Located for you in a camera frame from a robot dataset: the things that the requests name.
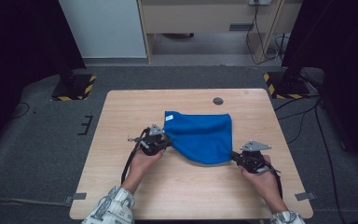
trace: person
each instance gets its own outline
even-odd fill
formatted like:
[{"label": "person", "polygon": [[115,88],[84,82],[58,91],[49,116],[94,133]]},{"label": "person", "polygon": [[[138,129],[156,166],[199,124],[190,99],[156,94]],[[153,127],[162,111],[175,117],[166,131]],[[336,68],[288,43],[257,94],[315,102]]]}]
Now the person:
[{"label": "person", "polygon": [[[94,210],[82,221],[82,224],[133,224],[134,217],[131,209],[134,206],[133,195],[142,182],[149,168],[162,158],[165,150],[155,156],[147,156],[138,150],[132,159],[127,178],[121,186],[114,186],[109,193],[101,198]],[[270,163],[268,155],[263,156]],[[264,199],[271,211],[271,224],[304,224],[299,213],[290,211],[278,191],[275,176],[270,171],[250,174],[239,166],[242,175],[255,187],[257,193]]]}]

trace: wooden tabletop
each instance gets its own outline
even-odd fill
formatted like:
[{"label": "wooden tabletop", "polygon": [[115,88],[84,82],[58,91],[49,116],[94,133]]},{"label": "wooden tabletop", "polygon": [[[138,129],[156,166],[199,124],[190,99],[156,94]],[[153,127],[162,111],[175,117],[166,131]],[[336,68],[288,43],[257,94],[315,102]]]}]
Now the wooden tabletop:
[{"label": "wooden tabletop", "polygon": [[[222,105],[213,99],[223,99]],[[293,158],[282,134],[269,96],[262,89],[110,91],[96,129],[70,216],[85,218],[95,204],[120,184],[127,158],[134,147],[129,137],[156,123],[164,125],[164,112],[226,114],[232,119],[233,150],[250,140],[271,145],[262,151],[281,171],[283,200],[302,217],[312,217]],[[249,219],[269,218],[270,211],[234,161],[210,166],[187,160],[172,147],[150,169],[136,191],[132,212],[136,219]]]}]

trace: carpeted floor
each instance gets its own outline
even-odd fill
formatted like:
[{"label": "carpeted floor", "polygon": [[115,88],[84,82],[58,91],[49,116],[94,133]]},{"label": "carpeted floor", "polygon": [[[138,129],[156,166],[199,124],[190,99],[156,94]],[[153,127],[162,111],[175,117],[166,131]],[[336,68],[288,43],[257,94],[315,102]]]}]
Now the carpeted floor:
[{"label": "carpeted floor", "polygon": [[[13,119],[0,136],[0,198],[64,203],[66,196],[72,196],[76,192],[105,96],[111,90],[267,89],[263,75],[278,70],[278,67],[241,66],[89,67],[88,71],[97,78],[88,99],[68,102],[50,101],[58,76],[38,81],[23,91]],[[271,99],[275,108],[289,101]],[[317,101],[318,97],[294,101],[277,110],[277,117],[280,119],[309,110]],[[305,114],[280,119],[286,141],[291,142],[288,146],[304,187],[317,196],[311,201],[314,216],[306,221],[342,223],[335,192],[345,221],[358,221],[358,157],[341,149],[329,117],[322,108],[316,108],[317,114],[312,109]],[[86,116],[93,116],[89,132],[78,135],[84,132],[82,123],[88,121]],[[69,217],[69,210],[70,207],[64,206],[0,203],[0,223],[80,223],[80,220]],[[191,223],[244,223],[244,220]]]}]

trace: sleeve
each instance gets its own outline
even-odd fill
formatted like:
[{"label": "sleeve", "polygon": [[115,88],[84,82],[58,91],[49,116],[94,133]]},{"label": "sleeve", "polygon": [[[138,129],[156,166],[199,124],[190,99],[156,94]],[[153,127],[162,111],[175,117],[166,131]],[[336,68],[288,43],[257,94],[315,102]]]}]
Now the sleeve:
[{"label": "sleeve", "polygon": [[271,217],[271,224],[305,224],[299,213],[286,211],[276,213]]},{"label": "sleeve", "polygon": [[82,224],[133,224],[131,209],[134,204],[135,200],[129,191],[114,186],[106,196],[101,198]]}]

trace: power strip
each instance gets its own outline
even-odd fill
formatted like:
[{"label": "power strip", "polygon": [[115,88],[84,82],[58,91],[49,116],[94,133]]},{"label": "power strip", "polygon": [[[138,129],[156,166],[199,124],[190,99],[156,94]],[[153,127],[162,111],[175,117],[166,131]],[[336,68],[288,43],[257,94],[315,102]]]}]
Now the power strip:
[{"label": "power strip", "polygon": [[271,5],[271,0],[249,0],[249,5],[268,6]]}]

